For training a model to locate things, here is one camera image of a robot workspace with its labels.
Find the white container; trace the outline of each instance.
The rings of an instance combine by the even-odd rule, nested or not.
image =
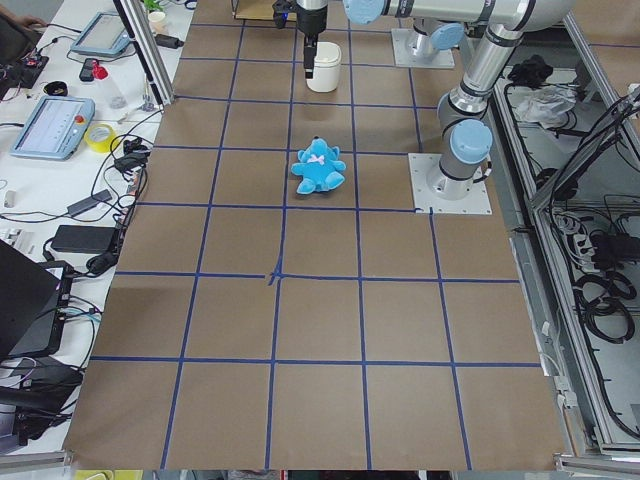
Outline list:
[[[151,29],[156,33],[162,35],[168,33],[167,14],[164,12],[151,12],[149,14],[149,24],[151,25]]]
[[[318,42],[318,52],[313,68],[313,78],[307,78],[307,86],[314,92],[331,92],[338,88],[342,51],[331,42]]]

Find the light blue joint cap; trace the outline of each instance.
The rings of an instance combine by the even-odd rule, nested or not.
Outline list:
[[[349,20],[367,25],[382,15],[385,0],[343,0],[342,3]]]
[[[463,36],[461,23],[447,23],[431,34],[431,45],[436,50],[449,50],[458,45]]]
[[[462,163],[475,165],[482,162],[491,150],[493,135],[480,120],[463,120],[451,133],[451,151]]]

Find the monitor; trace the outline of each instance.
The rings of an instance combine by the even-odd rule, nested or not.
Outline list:
[[[80,33],[70,50],[80,55],[116,57],[130,39],[117,13],[98,13]]]

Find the plush teddy bear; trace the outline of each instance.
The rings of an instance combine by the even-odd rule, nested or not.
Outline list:
[[[313,192],[328,192],[344,183],[344,176],[340,173],[346,170],[344,162],[338,160],[340,149],[330,148],[327,142],[314,137],[306,150],[298,151],[300,163],[291,166],[294,175],[302,177],[296,190],[301,195]]]

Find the laptop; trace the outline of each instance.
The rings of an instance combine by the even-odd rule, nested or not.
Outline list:
[[[0,241],[0,360],[46,315],[60,279]]]
[[[58,284],[36,320],[7,355],[8,358],[43,357],[57,352],[60,348],[65,314],[59,310],[69,305],[69,294],[73,282],[69,274],[73,268],[63,261],[43,262],[38,265],[51,273]]]

